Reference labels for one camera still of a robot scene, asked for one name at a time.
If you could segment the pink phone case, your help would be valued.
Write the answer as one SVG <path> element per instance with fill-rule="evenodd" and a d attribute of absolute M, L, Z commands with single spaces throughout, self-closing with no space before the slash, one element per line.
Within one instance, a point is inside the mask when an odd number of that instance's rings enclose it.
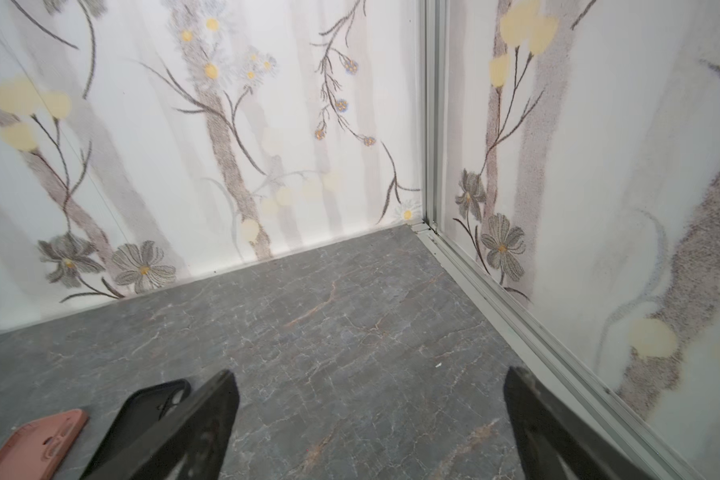
<path fill-rule="evenodd" d="M 73 409 L 21 426 L 0 449 L 0 480 L 51 479 L 88 418 Z"/>

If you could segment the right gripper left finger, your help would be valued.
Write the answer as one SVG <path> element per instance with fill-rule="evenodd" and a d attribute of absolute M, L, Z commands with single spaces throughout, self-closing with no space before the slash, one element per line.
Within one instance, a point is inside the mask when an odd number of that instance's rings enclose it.
<path fill-rule="evenodd" d="M 235 376 L 223 369 L 88 477 L 217 479 L 239 405 Z"/>

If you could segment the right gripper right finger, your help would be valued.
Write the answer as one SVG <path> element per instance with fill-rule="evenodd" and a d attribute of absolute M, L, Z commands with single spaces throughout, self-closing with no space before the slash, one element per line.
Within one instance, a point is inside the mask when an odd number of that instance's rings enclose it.
<path fill-rule="evenodd" d="M 508 369 L 503 397 L 527 479 L 648 479 L 524 367 Z"/>

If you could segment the black phone case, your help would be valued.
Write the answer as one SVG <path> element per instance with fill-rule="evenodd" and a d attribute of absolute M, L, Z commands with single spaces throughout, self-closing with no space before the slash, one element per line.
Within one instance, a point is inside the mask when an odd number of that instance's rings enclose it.
<path fill-rule="evenodd" d="M 154 424 L 171 413 L 192 391 L 186 379 L 177 379 L 137 390 L 120 411 L 82 473 L 88 479 L 99 467 L 131 445 Z"/>

